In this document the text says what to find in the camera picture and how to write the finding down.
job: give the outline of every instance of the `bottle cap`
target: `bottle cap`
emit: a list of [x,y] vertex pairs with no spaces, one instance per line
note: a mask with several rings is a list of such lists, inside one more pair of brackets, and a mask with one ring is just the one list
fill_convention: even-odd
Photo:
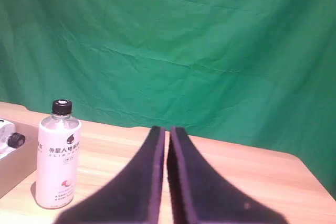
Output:
[[72,102],[69,100],[55,100],[52,102],[52,107],[52,113],[55,115],[69,115],[72,113]]
[[26,141],[25,136],[15,132],[8,138],[8,146],[17,149],[21,145],[23,145],[25,141]]

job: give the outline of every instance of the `cardboard box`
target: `cardboard box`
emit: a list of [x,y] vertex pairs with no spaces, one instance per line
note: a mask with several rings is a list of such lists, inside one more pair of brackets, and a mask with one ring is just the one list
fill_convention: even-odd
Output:
[[36,170],[38,127],[17,122],[1,116],[15,124],[16,132],[26,137],[23,146],[0,159],[0,198],[12,190]]

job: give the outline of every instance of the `wood grain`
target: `wood grain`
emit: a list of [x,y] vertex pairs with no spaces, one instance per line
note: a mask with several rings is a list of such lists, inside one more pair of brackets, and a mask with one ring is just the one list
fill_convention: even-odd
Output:
[[[0,102],[0,117],[38,125],[45,114]],[[74,200],[83,200],[112,179],[137,152],[149,129],[123,128],[83,121],[78,183]],[[166,132],[167,154],[169,133]],[[191,137],[208,162],[240,190],[282,213],[290,224],[335,224],[336,202],[297,157],[238,144]],[[163,182],[159,223],[171,224],[169,187]],[[0,199],[1,223],[52,223],[62,209],[38,207],[32,173]]]

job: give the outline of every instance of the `plastic bottle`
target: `plastic bottle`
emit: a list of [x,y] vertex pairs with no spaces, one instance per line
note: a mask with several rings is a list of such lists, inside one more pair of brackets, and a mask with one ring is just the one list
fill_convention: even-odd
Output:
[[25,143],[26,137],[15,130],[14,123],[0,118],[0,159]]
[[81,122],[71,116],[69,100],[55,100],[51,116],[38,130],[36,202],[60,208],[74,197]]

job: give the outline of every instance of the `green cloth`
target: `green cloth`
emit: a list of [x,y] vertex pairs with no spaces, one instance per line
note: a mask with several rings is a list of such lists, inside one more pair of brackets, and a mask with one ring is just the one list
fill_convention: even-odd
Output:
[[336,0],[0,0],[0,100],[292,153],[334,196],[335,53]]

